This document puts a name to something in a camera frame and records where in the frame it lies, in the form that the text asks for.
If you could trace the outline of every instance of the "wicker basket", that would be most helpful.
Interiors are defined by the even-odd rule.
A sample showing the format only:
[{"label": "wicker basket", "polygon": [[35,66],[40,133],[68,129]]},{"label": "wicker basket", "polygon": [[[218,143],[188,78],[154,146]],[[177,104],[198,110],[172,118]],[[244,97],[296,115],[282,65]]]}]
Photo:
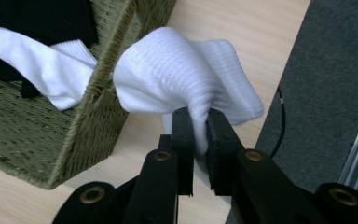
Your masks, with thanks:
[{"label": "wicker basket", "polygon": [[20,84],[0,82],[0,169],[44,189],[107,158],[124,125],[112,87],[119,55],[168,21],[175,0],[91,0],[98,59],[82,102],[60,112],[46,97],[22,99]]}]

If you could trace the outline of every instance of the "black cloth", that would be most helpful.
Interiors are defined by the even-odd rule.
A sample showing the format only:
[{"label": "black cloth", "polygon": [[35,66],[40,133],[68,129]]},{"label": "black cloth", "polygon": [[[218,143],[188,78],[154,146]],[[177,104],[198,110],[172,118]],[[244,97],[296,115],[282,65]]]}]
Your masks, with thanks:
[{"label": "black cloth", "polygon": [[[98,42],[90,0],[0,0],[0,27],[27,35],[45,45],[80,39]],[[23,81],[21,96],[39,91],[16,69],[0,60],[1,81]]]}]

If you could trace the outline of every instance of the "white sock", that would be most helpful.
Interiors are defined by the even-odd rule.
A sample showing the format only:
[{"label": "white sock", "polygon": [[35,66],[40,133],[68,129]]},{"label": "white sock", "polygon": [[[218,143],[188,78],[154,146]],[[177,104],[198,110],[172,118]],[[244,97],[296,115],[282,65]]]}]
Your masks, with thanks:
[{"label": "white sock", "polygon": [[59,110],[81,101],[96,64],[80,40],[52,47],[0,28],[0,59],[18,70]]},{"label": "white sock", "polygon": [[113,79],[125,110],[164,115],[166,131],[171,113],[187,106],[198,158],[207,149],[205,122],[211,107],[233,125],[263,115],[263,105],[226,40],[192,42],[173,28],[159,28],[121,55]]}]

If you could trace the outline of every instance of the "black cable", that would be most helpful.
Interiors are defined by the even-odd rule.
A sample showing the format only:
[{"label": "black cable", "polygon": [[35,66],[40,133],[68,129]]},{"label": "black cable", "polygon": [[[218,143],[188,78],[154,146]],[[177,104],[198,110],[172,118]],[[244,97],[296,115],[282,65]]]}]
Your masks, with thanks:
[{"label": "black cable", "polygon": [[286,130],[286,111],[284,110],[284,101],[283,101],[283,96],[282,96],[282,92],[281,92],[281,88],[278,86],[277,92],[279,94],[279,100],[280,100],[280,104],[281,104],[281,111],[282,111],[282,127],[281,127],[281,135],[279,136],[277,145],[275,146],[274,150],[272,150],[272,153],[269,155],[271,158],[274,158],[275,154],[277,154],[279,147],[281,146],[283,137],[284,137],[284,132]]}]

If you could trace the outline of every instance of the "gray carpet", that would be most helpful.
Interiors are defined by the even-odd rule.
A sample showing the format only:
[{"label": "gray carpet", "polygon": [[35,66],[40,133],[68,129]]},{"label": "gray carpet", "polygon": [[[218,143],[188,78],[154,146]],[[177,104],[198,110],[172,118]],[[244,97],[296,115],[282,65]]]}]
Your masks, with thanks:
[{"label": "gray carpet", "polygon": [[[280,86],[287,126],[275,162],[311,192],[337,182],[358,133],[357,0],[310,2]],[[255,148],[270,153],[281,123],[275,99]]]}]

